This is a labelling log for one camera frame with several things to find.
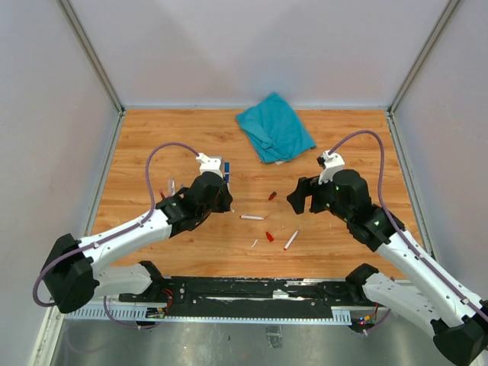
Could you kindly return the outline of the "blue white marker pen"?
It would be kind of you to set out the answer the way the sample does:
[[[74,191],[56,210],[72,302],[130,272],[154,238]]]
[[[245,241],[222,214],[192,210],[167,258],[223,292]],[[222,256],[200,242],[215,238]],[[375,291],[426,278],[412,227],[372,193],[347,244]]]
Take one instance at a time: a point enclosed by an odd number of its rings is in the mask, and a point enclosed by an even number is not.
[[[232,209],[233,196],[230,193],[230,163],[229,162],[224,162],[224,181],[226,184],[225,197],[228,206],[228,211],[233,212]]]

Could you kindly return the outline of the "purple white marker pen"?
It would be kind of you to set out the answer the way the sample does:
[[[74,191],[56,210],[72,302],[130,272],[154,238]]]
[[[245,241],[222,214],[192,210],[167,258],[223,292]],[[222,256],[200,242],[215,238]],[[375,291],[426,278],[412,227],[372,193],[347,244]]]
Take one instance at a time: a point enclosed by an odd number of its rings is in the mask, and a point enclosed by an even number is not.
[[[165,191],[162,188],[159,188],[159,195],[161,199],[174,196],[175,193],[176,193],[176,184],[174,178],[170,178],[168,180],[167,189]]]

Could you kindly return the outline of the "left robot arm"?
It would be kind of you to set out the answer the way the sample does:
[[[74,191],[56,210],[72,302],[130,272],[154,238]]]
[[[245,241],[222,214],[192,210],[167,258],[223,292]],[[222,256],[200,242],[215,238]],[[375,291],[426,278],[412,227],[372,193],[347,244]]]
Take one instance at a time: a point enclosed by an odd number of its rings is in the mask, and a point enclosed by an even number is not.
[[[61,313],[72,313],[96,297],[125,293],[158,300],[163,283],[147,267],[112,263],[149,244],[195,230],[212,213],[229,212],[232,201],[228,176],[203,172],[190,187],[136,219],[81,239],[70,233],[59,237],[41,270],[54,306]]]

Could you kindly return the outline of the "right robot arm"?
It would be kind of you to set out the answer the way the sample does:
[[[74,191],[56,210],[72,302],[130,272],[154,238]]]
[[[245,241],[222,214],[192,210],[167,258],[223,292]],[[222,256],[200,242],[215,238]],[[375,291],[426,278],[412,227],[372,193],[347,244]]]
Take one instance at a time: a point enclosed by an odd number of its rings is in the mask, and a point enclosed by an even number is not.
[[[287,196],[296,214],[329,211],[344,221],[352,237],[401,270],[415,292],[363,264],[346,278],[345,295],[355,304],[370,300],[390,308],[422,329],[439,352],[455,365],[471,364],[487,347],[487,301],[437,263],[403,223],[374,204],[368,183],[352,169],[326,182],[302,177]]]

